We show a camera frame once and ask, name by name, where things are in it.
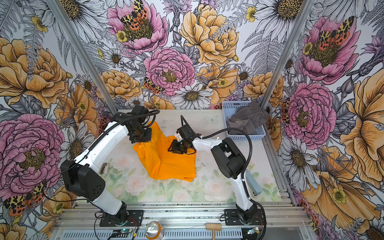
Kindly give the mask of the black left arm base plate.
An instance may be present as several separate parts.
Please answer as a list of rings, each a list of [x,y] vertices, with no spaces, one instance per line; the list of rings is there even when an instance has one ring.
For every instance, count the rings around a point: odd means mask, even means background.
[[[142,225],[143,210],[126,210],[116,215],[103,213],[100,227],[140,227]]]

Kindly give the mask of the orange drawstring shorts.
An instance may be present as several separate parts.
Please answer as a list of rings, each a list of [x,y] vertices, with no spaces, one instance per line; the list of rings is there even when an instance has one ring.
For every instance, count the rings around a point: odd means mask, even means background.
[[[133,150],[155,180],[179,179],[192,182],[196,177],[196,155],[179,155],[168,151],[174,136],[165,136],[157,123],[151,126],[152,138],[146,143],[137,143]]]

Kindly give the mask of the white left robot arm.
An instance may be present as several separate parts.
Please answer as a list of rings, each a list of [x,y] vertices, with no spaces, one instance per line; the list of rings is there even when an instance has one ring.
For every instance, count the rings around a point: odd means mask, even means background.
[[[117,112],[83,153],[61,164],[66,190],[98,207],[116,226],[125,225],[129,215],[127,205],[108,191],[102,177],[107,170],[107,157],[126,137],[133,144],[149,142],[151,126],[159,113],[159,110],[150,111],[143,106],[135,106],[129,113]]]

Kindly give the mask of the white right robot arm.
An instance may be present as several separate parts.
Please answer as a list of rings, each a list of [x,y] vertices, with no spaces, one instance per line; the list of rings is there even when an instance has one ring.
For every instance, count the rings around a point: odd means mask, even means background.
[[[213,139],[214,136],[229,131],[241,133],[246,137],[249,143],[247,158],[244,157],[231,138]],[[188,155],[188,150],[192,150],[193,154],[198,151],[211,152],[221,173],[231,181],[240,221],[244,225],[248,225],[258,210],[258,204],[250,197],[245,177],[253,153],[252,140],[249,135],[237,128],[226,128],[203,137],[185,124],[177,129],[175,137],[176,139],[172,141],[168,148],[171,153]]]

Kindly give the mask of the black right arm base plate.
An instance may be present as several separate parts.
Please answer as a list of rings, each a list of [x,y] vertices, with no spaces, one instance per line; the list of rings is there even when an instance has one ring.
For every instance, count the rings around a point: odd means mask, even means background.
[[[264,226],[266,225],[265,212],[261,208],[252,206],[244,211],[240,208],[224,210],[225,224],[227,226]]]

